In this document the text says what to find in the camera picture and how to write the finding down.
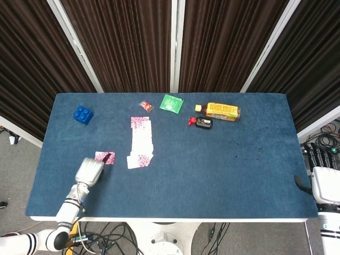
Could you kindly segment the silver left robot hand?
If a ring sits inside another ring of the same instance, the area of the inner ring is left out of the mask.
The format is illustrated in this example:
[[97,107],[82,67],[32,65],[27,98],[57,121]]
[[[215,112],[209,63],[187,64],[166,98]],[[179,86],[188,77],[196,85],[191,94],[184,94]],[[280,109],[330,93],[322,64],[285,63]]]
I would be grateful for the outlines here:
[[76,183],[85,184],[89,188],[94,186],[99,180],[104,166],[111,155],[111,153],[108,153],[100,161],[93,158],[85,158],[75,175]]

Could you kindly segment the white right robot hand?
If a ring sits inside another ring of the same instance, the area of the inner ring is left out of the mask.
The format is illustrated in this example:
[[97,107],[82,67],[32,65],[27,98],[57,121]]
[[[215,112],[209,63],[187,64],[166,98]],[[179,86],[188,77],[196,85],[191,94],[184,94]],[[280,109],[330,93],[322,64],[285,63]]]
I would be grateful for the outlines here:
[[310,186],[302,183],[299,176],[294,177],[296,186],[312,195],[318,205],[339,206],[339,169],[334,156],[315,143],[303,145],[310,166]]

